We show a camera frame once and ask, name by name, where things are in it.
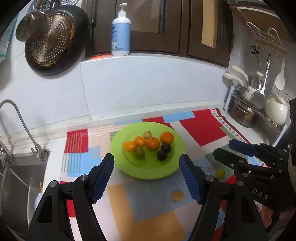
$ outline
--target metal screw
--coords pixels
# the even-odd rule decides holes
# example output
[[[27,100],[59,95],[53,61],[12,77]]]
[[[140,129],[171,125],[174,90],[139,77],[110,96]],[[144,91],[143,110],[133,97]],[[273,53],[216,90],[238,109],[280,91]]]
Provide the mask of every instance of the metal screw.
[[[83,174],[83,175],[81,175],[81,176],[79,177],[79,180],[80,180],[80,181],[85,181],[87,178],[88,178],[88,176],[85,175],[85,174]]]
[[[241,181],[241,180],[239,180],[239,181],[237,181],[237,185],[239,185],[240,187],[243,187],[244,186],[244,182]]]
[[[205,177],[208,181],[213,181],[215,178],[212,175],[207,175]]]
[[[49,185],[50,185],[51,187],[54,187],[56,184],[57,184],[57,181],[51,181]]]

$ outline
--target kitchen sink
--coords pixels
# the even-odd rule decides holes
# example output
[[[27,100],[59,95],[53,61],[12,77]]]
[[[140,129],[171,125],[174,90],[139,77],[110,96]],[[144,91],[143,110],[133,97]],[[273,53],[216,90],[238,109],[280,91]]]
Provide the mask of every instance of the kitchen sink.
[[[5,167],[0,189],[0,214],[9,228],[25,238],[34,203],[43,183],[46,162],[35,156],[15,157]]]

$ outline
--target black scissors handle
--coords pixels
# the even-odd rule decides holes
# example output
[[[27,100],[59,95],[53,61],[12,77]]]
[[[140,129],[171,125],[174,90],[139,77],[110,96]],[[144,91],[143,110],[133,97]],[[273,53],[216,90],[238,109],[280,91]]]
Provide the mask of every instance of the black scissors handle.
[[[250,50],[251,50],[251,52],[252,52],[253,54],[259,54],[259,51],[260,51],[260,49],[259,49],[259,47],[258,47],[257,45],[255,45],[255,46],[251,46],[251,47],[250,47]]]

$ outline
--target faucet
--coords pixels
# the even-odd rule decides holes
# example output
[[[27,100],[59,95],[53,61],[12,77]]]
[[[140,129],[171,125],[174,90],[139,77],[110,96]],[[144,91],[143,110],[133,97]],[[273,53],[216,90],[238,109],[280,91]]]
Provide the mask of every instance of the faucet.
[[[36,141],[32,137],[29,129],[27,128],[27,126],[26,126],[26,124],[25,124],[25,122],[24,122],[24,120],[22,118],[22,115],[20,114],[20,111],[19,111],[17,105],[12,100],[6,99],[6,100],[2,101],[0,103],[0,109],[5,103],[9,103],[15,108],[15,110],[16,110],[19,118],[20,118],[20,121],[22,122],[22,125],[24,126],[27,134],[29,135],[32,142],[34,143],[36,150],[31,148],[31,151],[34,153],[34,155],[36,156],[36,158],[38,160],[46,161],[48,159],[48,156],[49,156],[49,150],[48,149],[42,149],[42,147],[38,143],[36,143]],[[7,159],[8,162],[11,164],[13,159],[14,159],[14,156],[10,153],[10,151],[7,149],[7,147],[4,145],[4,143],[0,141],[0,161],[3,163],[5,161],[5,159]]]

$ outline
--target patchwork tablecloth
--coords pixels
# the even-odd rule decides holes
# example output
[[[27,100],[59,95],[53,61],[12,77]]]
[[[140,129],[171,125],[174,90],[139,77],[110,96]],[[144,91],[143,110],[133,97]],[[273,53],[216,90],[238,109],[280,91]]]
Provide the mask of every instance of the patchwork tablecloth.
[[[225,182],[236,181],[233,170],[216,161],[213,151],[218,147],[230,151],[231,139],[249,142],[218,109],[206,109],[69,132],[60,183],[88,174],[110,152],[114,135],[126,125],[141,121],[158,122],[174,129],[182,137],[193,163],[206,175],[216,176],[216,170],[222,169],[226,172]],[[265,166],[256,158],[240,155],[250,163]],[[182,201],[172,201],[175,191],[184,193]],[[219,239],[225,206],[221,202],[213,241]],[[67,201],[67,208],[74,238],[81,240],[73,201]],[[107,241],[182,241],[188,239],[201,206],[191,198],[180,170],[160,180],[139,180],[115,166],[102,199],[93,208]]]

